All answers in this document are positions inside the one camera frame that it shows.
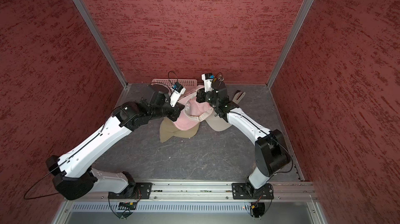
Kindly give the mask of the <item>beige baseball cap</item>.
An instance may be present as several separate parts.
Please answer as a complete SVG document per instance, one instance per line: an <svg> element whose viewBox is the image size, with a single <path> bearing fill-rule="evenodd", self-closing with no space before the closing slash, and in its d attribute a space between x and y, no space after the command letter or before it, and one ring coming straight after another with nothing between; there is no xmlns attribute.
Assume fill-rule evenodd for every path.
<svg viewBox="0 0 400 224"><path fill-rule="evenodd" d="M162 120L159 127L160 142L164 143L169 139L171 139L172 137L185 138L185 139L192 138L197 134L199 126L200 124L198 123L189 130L180 130L174 125L173 121L165 117Z"/></svg>

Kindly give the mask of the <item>pink cloth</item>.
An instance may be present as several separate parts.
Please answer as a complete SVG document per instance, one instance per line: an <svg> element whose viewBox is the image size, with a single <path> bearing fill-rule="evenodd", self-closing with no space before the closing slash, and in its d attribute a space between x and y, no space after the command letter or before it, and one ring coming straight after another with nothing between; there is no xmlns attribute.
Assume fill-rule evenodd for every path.
<svg viewBox="0 0 400 224"><path fill-rule="evenodd" d="M192 129L213 113L214 109L209 103L199 103L196 101L197 92L203 88L204 86L197 86L195 89L192 88L186 95L178 100L178 103L184 106L178 119L173 122L179 130L186 131Z"/></svg>

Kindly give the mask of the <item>white Colorado baseball cap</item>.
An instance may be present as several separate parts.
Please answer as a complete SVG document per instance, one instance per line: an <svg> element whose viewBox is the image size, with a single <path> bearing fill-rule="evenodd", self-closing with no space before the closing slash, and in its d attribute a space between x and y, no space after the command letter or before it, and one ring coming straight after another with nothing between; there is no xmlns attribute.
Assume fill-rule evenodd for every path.
<svg viewBox="0 0 400 224"><path fill-rule="evenodd" d="M227 130L232 125L226 122L223 118L219 117L219 115L213 111L207 118L206 123L209 125L211 129L217 132L221 132Z"/></svg>

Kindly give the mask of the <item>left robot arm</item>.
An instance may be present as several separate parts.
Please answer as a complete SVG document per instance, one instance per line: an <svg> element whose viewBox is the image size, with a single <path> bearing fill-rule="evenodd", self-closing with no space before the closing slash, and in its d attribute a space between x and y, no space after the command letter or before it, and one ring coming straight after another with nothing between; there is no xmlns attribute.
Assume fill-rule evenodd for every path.
<svg viewBox="0 0 400 224"><path fill-rule="evenodd" d="M140 191L127 172L108 173L92 164L119 140L149 121L163 117L175 122L184 106L178 101L185 88L176 82L171 89L160 84L145 88L139 101L126 102L115 108L104 125L74 149L62 156L46 160L53 184L68 200L76 200L92 192L109 192L115 197L133 199Z"/></svg>

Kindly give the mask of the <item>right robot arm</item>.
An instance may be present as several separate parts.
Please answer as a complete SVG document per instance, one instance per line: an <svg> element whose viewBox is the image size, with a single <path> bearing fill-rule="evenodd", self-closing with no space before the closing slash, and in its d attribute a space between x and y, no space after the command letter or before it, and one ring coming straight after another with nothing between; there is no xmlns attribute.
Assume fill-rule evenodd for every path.
<svg viewBox="0 0 400 224"><path fill-rule="evenodd" d="M225 83L212 74L202 75L204 88L197 93L198 103L207 102L218 117L240 130L254 145L256 168L247 178L247 188L254 192L293 164L281 131L269 130L251 119L229 99Z"/></svg>

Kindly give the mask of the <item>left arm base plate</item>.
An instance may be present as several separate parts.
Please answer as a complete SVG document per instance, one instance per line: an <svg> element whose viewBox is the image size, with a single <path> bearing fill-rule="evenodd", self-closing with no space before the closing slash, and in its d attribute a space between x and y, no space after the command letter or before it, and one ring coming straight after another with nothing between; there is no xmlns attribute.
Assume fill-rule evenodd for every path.
<svg viewBox="0 0 400 224"><path fill-rule="evenodd" d="M135 185L128 185L121 193L108 193L110 200L148 200L152 191L151 182L137 182Z"/></svg>

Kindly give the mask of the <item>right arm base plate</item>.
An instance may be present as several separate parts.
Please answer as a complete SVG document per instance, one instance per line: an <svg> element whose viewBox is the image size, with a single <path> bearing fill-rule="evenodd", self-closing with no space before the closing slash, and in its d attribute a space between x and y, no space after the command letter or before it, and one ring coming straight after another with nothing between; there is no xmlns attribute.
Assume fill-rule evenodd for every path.
<svg viewBox="0 0 400 224"><path fill-rule="evenodd" d="M273 200L274 188L270 183L266 183L259 189L247 183L233 183L232 194L234 200Z"/></svg>

